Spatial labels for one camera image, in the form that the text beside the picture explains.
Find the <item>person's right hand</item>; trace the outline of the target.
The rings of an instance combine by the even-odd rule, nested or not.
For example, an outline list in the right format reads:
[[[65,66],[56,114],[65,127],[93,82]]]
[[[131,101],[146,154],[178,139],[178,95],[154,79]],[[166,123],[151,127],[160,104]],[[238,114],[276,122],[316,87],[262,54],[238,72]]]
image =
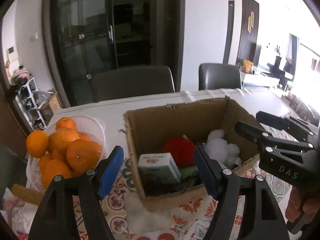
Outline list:
[[[285,211],[285,217],[290,221],[294,222],[303,211],[310,215],[305,224],[310,224],[319,210],[319,198],[313,197],[309,198],[304,202],[302,206],[303,197],[300,190],[296,187],[292,187],[289,202]]]

